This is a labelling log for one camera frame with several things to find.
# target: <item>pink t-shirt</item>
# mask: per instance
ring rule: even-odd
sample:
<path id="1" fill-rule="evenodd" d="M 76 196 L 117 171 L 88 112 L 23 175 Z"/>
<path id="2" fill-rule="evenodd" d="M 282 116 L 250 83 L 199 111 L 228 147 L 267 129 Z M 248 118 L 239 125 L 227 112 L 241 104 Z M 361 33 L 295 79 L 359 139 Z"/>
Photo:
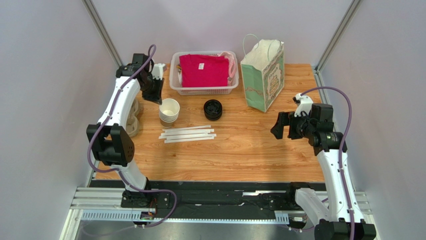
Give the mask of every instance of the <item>pink t-shirt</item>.
<path id="1" fill-rule="evenodd" d="M 226 87 L 229 60 L 224 56 L 188 54 L 179 57 L 182 87 Z"/>

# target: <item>white paper cup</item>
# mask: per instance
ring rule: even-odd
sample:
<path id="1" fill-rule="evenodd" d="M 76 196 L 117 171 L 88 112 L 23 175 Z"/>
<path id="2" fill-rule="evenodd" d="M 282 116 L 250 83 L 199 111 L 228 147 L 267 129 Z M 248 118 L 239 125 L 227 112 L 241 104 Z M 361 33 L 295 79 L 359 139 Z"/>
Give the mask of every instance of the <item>white paper cup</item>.
<path id="1" fill-rule="evenodd" d="M 166 128 L 170 128 L 176 119 L 178 119 L 181 106 L 178 101 L 172 98 L 166 98 L 162 101 L 158 109 L 161 124 Z"/>

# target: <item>black lid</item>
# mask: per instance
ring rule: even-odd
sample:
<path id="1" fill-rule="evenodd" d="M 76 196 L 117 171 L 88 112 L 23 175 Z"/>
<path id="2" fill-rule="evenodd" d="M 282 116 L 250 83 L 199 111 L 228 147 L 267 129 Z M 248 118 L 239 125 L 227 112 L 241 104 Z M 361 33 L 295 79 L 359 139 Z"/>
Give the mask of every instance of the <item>black lid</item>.
<path id="1" fill-rule="evenodd" d="M 222 104 L 218 100 L 208 100 L 204 103 L 204 115 L 208 120 L 216 121 L 222 117 Z"/>

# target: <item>white wall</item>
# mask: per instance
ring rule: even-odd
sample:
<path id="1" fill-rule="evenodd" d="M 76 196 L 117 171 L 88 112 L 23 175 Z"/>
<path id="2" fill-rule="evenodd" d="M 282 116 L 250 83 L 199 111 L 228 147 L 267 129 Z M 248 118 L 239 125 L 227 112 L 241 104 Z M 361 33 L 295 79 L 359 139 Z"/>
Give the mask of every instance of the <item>white wall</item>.
<path id="1" fill-rule="evenodd" d="M 380 236 L 424 239 L 426 2 L 363 1 L 322 77 L 352 101 L 350 172 Z M 339 129 L 347 107 L 329 94 Z"/>
<path id="2" fill-rule="evenodd" d="M 285 42 L 286 63 L 316 65 L 351 0 L 93 0 L 124 62 L 157 44 L 156 62 L 182 51 L 228 50 L 244 57 L 252 33 Z M 246 49 L 256 43 L 247 38 Z"/>
<path id="3" fill-rule="evenodd" d="M 116 66 L 83 3 L 0 3 L 0 235 L 57 240 Z"/>

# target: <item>metal floor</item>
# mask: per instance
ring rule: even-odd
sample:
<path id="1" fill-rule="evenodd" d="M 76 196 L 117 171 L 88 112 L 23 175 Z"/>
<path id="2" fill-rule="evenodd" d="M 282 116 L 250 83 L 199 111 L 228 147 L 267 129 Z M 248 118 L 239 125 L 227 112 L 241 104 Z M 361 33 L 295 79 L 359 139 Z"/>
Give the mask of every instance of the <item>metal floor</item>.
<path id="1" fill-rule="evenodd" d="M 127 221 L 81 221 L 89 234 L 106 234 L 131 226 Z M 314 231 L 296 233 L 273 224 L 162 223 L 153 228 L 129 229 L 114 235 L 90 237 L 81 231 L 77 240 L 313 240 Z"/>

